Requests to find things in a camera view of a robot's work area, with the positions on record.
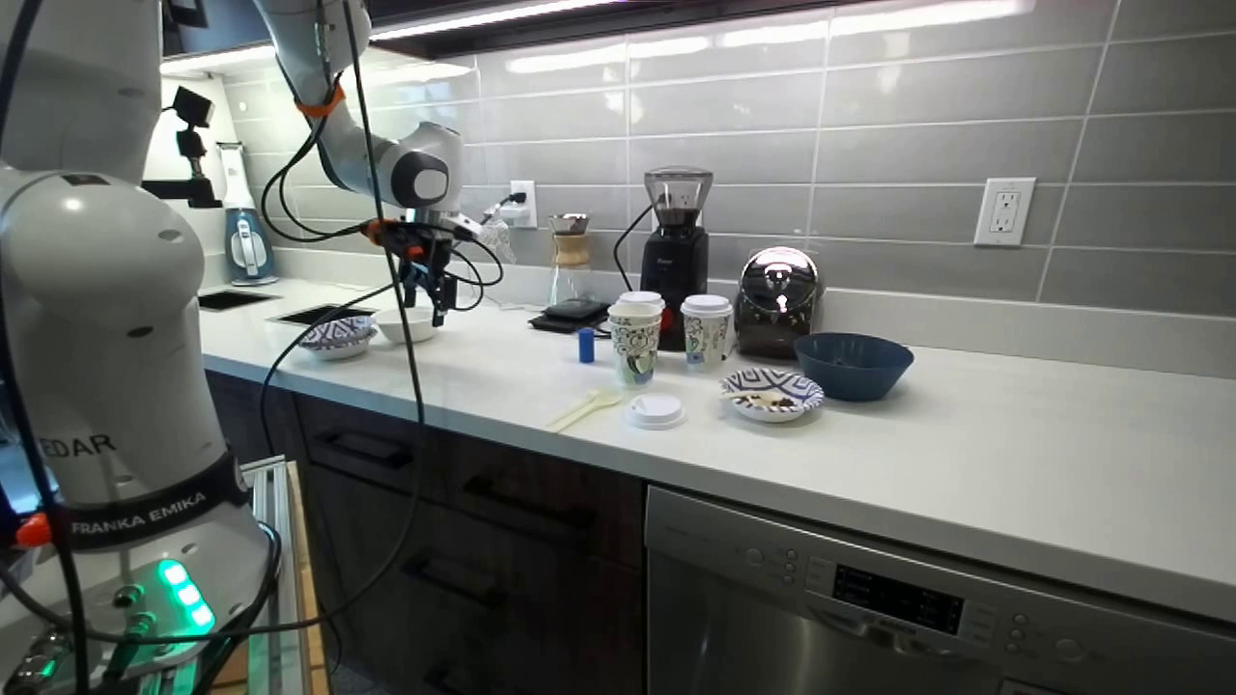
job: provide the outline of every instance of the sink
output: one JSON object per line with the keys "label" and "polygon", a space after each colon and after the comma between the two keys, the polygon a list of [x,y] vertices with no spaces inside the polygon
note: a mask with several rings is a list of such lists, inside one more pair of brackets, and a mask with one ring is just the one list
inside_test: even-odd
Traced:
{"label": "sink", "polygon": [[279,322],[290,322],[290,323],[321,323],[321,322],[334,322],[334,316],[370,316],[370,309],[311,307],[311,309],[299,309],[299,313],[285,313],[285,316],[279,316]]}
{"label": "sink", "polygon": [[269,296],[267,295],[234,295],[234,290],[196,295],[196,307],[207,313],[226,313],[238,307],[258,307],[258,300],[269,300]]}

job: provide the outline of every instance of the wall outlet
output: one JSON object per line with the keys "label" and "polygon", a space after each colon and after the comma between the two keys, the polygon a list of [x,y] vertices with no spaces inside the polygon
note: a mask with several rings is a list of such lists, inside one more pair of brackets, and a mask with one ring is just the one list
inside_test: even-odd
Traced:
{"label": "wall outlet", "polygon": [[536,229],[536,181],[534,178],[509,178],[509,193],[526,193],[526,204],[505,204],[509,229]]}
{"label": "wall outlet", "polygon": [[1033,178],[990,178],[981,187],[974,249],[1020,249],[1033,202]]}

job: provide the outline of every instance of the screen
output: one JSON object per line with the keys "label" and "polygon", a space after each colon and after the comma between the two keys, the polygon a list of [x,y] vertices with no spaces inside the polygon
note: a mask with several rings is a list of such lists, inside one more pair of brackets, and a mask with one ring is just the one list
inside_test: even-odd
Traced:
{"label": "screen", "polygon": [[956,632],[963,625],[963,598],[956,594],[938,594],[925,587],[910,587],[887,574],[857,571],[857,568],[836,568],[834,574],[834,598],[867,607],[925,630]]}

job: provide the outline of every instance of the cup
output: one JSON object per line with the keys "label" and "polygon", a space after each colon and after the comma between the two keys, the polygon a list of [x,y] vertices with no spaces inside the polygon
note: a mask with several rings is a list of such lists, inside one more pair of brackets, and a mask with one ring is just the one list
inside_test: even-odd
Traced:
{"label": "cup", "polygon": [[682,296],[686,372],[713,372],[728,354],[732,307],[723,295]]}
{"label": "cup", "polygon": [[645,386],[657,372],[659,295],[616,295],[610,307],[610,343],[623,386]]}

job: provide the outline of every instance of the green light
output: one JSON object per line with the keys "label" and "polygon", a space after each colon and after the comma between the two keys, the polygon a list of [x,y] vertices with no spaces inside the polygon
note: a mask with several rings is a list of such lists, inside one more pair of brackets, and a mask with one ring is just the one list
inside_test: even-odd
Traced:
{"label": "green light", "polygon": [[215,613],[207,613],[207,607],[196,607],[187,617],[193,617],[193,625],[200,625],[200,630],[215,625]]}
{"label": "green light", "polygon": [[196,604],[200,604],[200,590],[196,590],[193,585],[184,585],[184,587],[177,590],[177,598],[182,598],[182,607],[196,607]]}
{"label": "green light", "polygon": [[184,571],[184,564],[160,564],[160,585],[168,585],[168,587],[182,587],[182,585],[187,585],[187,571]]}

